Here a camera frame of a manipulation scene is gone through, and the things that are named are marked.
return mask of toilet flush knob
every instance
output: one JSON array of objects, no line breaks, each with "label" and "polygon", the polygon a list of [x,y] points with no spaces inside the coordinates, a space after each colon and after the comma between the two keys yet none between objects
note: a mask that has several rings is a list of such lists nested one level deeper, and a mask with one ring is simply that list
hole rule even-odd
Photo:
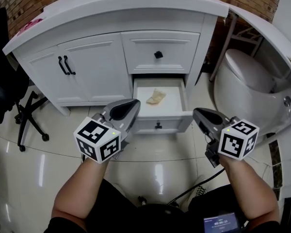
[{"label": "toilet flush knob", "polygon": [[283,99],[283,103],[286,107],[289,107],[291,105],[291,98],[289,96],[286,96],[284,99]]}]

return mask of phone screen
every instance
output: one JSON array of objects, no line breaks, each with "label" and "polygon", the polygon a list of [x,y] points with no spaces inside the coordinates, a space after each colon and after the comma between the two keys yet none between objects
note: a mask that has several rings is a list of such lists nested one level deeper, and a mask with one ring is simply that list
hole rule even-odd
[{"label": "phone screen", "polygon": [[205,233],[237,232],[238,223],[235,213],[204,218]]}]

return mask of white marker cube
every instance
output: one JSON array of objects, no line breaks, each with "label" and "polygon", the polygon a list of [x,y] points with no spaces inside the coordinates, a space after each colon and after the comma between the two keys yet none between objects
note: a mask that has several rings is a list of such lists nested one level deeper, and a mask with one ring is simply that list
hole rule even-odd
[{"label": "white marker cube", "polygon": [[247,120],[240,120],[221,131],[218,152],[228,157],[242,160],[253,150],[258,133],[258,126]]},{"label": "white marker cube", "polygon": [[121,151],[121,132],[87,117],[73,133],[78,149],[103,163]]}]

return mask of beige cloth in drawer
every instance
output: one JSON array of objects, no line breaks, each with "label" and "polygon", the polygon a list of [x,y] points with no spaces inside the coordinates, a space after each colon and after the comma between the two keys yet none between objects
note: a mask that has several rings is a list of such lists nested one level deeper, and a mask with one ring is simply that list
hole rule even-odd
[{"label": "beige cloth in drawer", "polygon": [[154,89],[152,96],[146,101],[149,104],[159,104],[163,98],[165,98],[166,93],[159,91],[158,89]]}]

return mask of toilet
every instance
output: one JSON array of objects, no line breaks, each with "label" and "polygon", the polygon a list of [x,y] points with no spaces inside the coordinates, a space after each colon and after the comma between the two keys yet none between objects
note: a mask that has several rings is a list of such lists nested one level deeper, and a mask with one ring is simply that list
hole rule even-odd
[{"label": "toilet", "polygon": [[291,124],[291,83],[272,77],[249,55],[226,51],[214,81],[217,110],[260,127],[259,136]]}]

